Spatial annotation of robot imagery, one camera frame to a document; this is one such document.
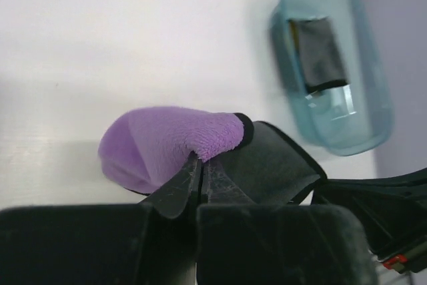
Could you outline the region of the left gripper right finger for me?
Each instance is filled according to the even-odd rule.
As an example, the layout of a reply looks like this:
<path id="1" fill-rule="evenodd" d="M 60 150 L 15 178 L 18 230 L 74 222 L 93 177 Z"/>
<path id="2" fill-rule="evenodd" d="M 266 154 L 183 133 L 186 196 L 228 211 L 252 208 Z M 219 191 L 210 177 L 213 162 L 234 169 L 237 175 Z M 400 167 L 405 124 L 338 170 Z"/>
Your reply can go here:
<path id="1" fill-rule="evenodd" d="M 203 167 L 198 284 L 375 284 L 364 229 L 331 205 L 259 205 L 217 162 Z"/>

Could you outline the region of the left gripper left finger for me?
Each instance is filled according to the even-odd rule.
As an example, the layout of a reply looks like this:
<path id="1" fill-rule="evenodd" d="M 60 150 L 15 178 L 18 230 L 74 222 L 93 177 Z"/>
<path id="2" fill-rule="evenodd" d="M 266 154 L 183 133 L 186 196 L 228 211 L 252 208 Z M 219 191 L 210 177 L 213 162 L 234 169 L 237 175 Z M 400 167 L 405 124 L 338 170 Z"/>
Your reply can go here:
<path id="1" fill-rule="evenodd" d="M 1 211 L 2 284 L 194 284 L 202 162 L 137 204 Z"/>

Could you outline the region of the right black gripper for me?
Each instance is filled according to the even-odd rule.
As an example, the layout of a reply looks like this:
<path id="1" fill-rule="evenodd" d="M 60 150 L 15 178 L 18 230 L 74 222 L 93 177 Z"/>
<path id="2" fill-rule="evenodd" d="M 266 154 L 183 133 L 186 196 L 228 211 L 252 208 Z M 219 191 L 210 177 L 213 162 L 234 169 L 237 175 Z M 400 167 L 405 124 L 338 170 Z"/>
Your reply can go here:
<path id="1" fill-rule="evenodd" d="M 312 201 L 351 211 L 385 268 L 400 274 L 426 269 L 425 169 L 393 178 L 328 180 Z"/>

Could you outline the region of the purple microfiber towel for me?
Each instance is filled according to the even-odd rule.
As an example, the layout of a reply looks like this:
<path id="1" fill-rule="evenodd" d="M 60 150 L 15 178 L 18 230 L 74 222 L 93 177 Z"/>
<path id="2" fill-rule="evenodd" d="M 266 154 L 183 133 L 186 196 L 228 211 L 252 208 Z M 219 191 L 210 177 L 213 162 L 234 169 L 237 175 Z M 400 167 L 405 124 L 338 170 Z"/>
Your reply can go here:
<path id="1" fill-rule="evenodd" d="M 299 204 L 327 178 L 292 138 L 242 113 L 134 109 L 107 129 L 98 154 L 108 179 L 144 195 L 170 181 L 190 155 L 257 204 Z"/>

